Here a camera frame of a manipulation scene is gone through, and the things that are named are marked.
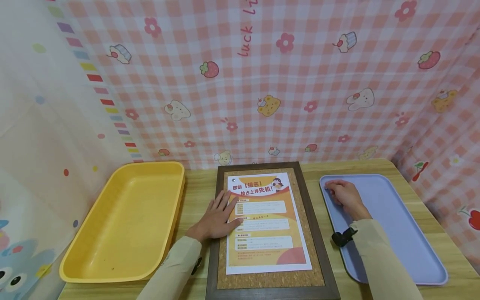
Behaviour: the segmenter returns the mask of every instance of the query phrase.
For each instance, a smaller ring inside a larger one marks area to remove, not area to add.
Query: pink checkered fabric
[[[480,2],[62,7],[115,101],[138,114],[145,160],[195,169],[391,159],[480,270],[480,228],[469,221],[480,209]],[[275,108],[271,98],[278,109],[258,112]]]

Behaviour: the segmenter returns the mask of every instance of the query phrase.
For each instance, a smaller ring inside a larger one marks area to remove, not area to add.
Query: cuff
[[[350,227],[357,231],[357,233],[353,235],[353,240],[357,248],[369,245],[390,244],[387,234],[385,234],[385,231],[377,220],[364,219],[355,221]]]
[[[190,237],[182,237],[170,249],[162,265],[193,267],[197,263],[201,250],[202,244],[199,241]]]

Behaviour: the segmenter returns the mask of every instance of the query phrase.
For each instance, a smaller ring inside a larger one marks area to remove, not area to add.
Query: rainbow striped border
[[[88,53],[84,49],[82,43],[75,37],[75,32],[73,31],[72,26],[66,22],[67,20],[65,19],[63,11],[60,9],[58,4],[55,2],[55,0],[45,0],[45,3],[47,4],[48,11],[57,21],[57,26],[64,34],[72,53],[77,58],[82,69],[85,71],[88,80],[93,85],[104,82],[102,76],[98,74],[97,68],[90,60],[90,57],[88,56]],[[111,96],[109,96],[110,93],[108,92],[108,89],[106,87],[94,86],[93,90],[98,95],[98,100],[102,104],[105,112],[108,114],[113,126],[115,126],[120,134],[120,137],[125,144],[125,147],[127,147],[127,151],[130,154],[130,157],[133,159],[133,162],[143,162],[144,160],[142,159],[142,155],[138,150],[137,144],[134,142],[128,130],[128,125],[123,120],[124,116],[117,109],[115,102],[109,99]]]

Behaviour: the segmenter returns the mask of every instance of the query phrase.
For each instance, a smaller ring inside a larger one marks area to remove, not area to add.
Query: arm
[[[380,224],[363,219],[350,226],[358,230],[353,235],[355,246],[367,273],[370,291],[375,300],[421,300],[419,289],[390,247]]]
[[[343,206],[354,222],[350,227],[355,246],[367,273],[370,291],[375,300],[421,300],[420,291],[390,247],[380,224],[372,219],[354,184],[332,180],[325,184],[336,204]]]
[[[200,255],[201,243],[206,239],[222,238],[243,222],[241,218],[225,223],[235,208],[238,197],[230,204],[229,199],[230,192],[224,194],[221,191],[210,201],[204,216],[173,245],[137,300],[178,299]]]
[[[201,249],[202,244],[196,239],[183,237],[178,240],[137,300],[178,299]]]

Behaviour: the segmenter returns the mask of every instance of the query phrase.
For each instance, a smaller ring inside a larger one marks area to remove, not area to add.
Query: orange poster
[[[228,190],[229,221],[244,221],[227,236],[227,275],[312,269],[287,173],[229,176]]]

